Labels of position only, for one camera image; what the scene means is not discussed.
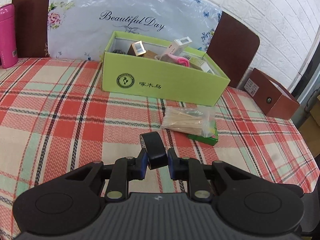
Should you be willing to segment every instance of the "green box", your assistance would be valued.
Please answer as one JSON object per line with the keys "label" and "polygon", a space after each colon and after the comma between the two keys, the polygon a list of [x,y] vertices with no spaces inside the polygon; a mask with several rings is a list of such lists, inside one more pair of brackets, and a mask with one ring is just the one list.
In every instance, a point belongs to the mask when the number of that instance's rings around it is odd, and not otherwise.
{"label": "green box", "polygon": [[198,136],[198,135],[194,135],[194,134],[188,134],[187,137],[191,140],[195,140],[198,142],[203,142],[205,144],[209,144],[214,146],[218,140],[218,131],[217,131],[217,124],[214,125],[214,135],[212,135],[211,137],[203,137],[203,136]]}
{"label": "green box", "polygon": [[203,51],[187,47],[184,52],[203,58],[217,75],[160,60],[112,53],[127,52],[132,42],[142,41],[146,50],[158,55],[170,45],[153,37],[115,31],[104,51],[102,90],[153,98],[164,98],[214,106],[230,79]]}

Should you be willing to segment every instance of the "roll of black electrical tape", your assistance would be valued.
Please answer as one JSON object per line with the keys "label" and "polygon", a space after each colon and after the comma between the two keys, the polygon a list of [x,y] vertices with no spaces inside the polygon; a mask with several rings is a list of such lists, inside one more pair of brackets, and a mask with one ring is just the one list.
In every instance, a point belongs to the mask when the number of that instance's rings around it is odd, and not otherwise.
{"label": "roll of black electrical tape", "polygon": [[141,148],[145,148],[150,170],[168,165],[168,157],[158,132],[143,133],[140,135]]}

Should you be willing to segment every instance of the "silver bolt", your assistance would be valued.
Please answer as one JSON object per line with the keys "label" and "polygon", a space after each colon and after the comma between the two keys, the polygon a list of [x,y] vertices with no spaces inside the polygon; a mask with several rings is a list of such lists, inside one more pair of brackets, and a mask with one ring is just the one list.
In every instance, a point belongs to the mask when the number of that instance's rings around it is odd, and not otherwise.
{"label": "silver bolt", "polygon": [[111,199],[119,199],[122,197],[122,193],[120,191],[110,191],[107,193],[107,197]]}
{"label": "silver bolt", "polygon": [[210,197],[210,192],[206,190],[198,190],[195,192],[197,198],[208,198]]}

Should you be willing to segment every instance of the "white wall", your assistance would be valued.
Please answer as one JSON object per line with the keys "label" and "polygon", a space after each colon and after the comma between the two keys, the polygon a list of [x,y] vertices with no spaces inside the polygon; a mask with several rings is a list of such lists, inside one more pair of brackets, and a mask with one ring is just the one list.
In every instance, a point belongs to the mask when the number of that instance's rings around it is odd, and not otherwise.
{"label": "white wall", "polygon": [[[11,0],[0,0],[0,4]],[[320,24],[320,0],[211,0],[260,37],[250,69],[259,68],[289,87]]]}

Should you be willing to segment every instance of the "table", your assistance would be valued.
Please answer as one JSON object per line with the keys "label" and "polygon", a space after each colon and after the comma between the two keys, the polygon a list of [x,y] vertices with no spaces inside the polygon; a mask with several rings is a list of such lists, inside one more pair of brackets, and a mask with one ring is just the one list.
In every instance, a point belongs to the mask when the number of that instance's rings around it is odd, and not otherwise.
{"label": "table", "polygon": [[[25,190],[93,160],[105,164],[137,156],[139,134],[158,131],[166,148],[180,157],[211,164],[223,160],[276,183],[314,190],[319,169],[289,121],[265,117],[252,98],[228,87],[216,105],[219,142],[213,147],[185,134],[160,130],[167,106],[193,104],[145,98],[100,89],[102,64],[53,58],[24,58],[0,69],[0,235],[19,229],[14,199]],[[167,167],[147,171],[130,191],[181,192]]]}

